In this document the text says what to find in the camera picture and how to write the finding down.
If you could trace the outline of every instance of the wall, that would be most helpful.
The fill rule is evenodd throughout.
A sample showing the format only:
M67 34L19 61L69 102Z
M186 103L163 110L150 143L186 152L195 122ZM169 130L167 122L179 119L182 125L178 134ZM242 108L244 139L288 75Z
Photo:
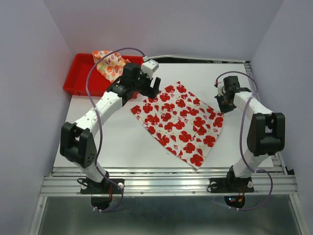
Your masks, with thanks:
M294 168L313 232L313 1L285 0L253 56L262 102L286 115L283 157Z
M70 52L41 0L0 7L0 233L28 234L69 97Z
M150 56L250 60L283 0L44 2L75 53L131 46Z

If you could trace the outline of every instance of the white table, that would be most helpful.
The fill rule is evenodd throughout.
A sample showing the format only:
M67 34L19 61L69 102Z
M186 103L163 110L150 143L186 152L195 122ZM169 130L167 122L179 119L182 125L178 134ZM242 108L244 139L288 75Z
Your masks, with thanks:
M199 99L214 109L218 104L214 96L217 89L214 81L218 75L226 71L246 72L243 64L160 64L154 76L161 78L160 90L166 86L181 81L181 83ZM242 87L250 88L248 79L237 74ZM133 116L130 109L142 102L145 97L130 100L122 109L114 113L103 125L104 141L99 163L103 168L191 168L190 165L172 155L161 146ZM66 121L75 122L91 108L86 96L73 96L68 109ZM204 161L202 167L230 167L240 159L239 130L242 111L235 109L225 114L224 126L219 139ZM244 131L244 151L249 120L246 118ZM96 146L99 145L99 133L95 136ZM76 167L58 150L55 168ZM271 158L261 164L261 167L273 167Z

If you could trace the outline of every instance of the folded cloth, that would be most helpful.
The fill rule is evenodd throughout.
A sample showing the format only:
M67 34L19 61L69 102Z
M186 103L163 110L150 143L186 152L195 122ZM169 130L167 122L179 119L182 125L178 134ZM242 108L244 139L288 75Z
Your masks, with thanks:
M223 126L223 115L177 82L131 109L167 150L199 169Z
M103 56L109 54L111 51L93 51L93 61L97 63ZM107 58L103 59L98 65L97 70L102 74L107 80L111 83L114 82L120 75L123 73L123 68L126 63L130 62L129 60L124 60L119 53L114 53Z

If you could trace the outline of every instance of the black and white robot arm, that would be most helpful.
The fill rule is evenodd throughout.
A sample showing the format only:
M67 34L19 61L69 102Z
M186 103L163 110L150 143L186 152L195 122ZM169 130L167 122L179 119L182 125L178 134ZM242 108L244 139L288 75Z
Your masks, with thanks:
M122 108L134 93L155 98L159 92L160 78L156 78L151 87L153 73L158 69L154 60L144 62L141 66L127 63L123 74L104 92L96 104L84 116L74 123L66 122L61 129L60 153L70 162L75 163L93 182L107 184L108 176L97 161L97 149L94 136L99 131L98 115L102 125L117 110Z
M252 92L248 88L240 87L237 76L224 78L216 87L218 95L215 98L221 112L225 114L239 108L250 120L250 127L244 159L241 158L231 166L226 178L210 179L216 183L210 191L240 192L244 187L246 192L252 192L252 184L248 186L253 174L251 169L257 169L266 158L284 149L285 116L264 107L255 97L250 99Z

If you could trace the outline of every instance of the red container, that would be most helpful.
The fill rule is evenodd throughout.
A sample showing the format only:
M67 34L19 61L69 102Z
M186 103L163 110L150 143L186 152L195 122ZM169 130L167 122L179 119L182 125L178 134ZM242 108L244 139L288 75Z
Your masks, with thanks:
M141 56L122 55L122 57L139 65L143 63ZM87 95L86 79L93 65L94 61L92 54L78 53L69 69L63 89L72 95ZM95 68L89 80L90 94L92 96L102 96L109 85L110 82Z

